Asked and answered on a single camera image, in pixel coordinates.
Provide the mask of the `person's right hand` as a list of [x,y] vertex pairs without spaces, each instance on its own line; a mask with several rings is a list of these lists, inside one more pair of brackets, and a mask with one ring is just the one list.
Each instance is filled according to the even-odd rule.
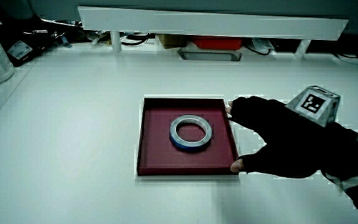
[[232,172],[260,172],[302,179],[320,170],[346,180],[358,175],[358,134],[338,123],[322,127],[277,100],[240,96],[228,103],[229,120],[257,133],[266,143],[239,156]]

